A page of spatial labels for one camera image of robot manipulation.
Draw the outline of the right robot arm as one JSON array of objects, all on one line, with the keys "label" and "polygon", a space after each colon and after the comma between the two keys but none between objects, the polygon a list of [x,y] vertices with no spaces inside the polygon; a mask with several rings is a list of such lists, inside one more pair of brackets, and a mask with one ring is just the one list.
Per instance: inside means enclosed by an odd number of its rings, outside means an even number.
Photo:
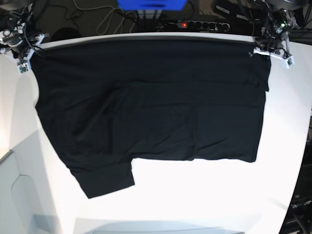
[{"label": "right robot arm", "polygon": [[2,0],[0,2],[0,53],[12,52],[23,58],[24,26],[32,16],[33,0]]}]

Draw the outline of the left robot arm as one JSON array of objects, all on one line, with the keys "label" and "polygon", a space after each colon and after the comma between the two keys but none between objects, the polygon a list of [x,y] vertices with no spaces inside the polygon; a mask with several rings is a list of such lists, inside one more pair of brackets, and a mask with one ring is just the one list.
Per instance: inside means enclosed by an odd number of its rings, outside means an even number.
[{"label": "left robot arm", "polygon": [[262,26],[261,36],[255,43],[261,51],[275,53],[283,50],[289,54],[290,31],[299,28],[295,11],[311,4],[310,0],[255,0],[254,3],[263,11],[259,19]]}]

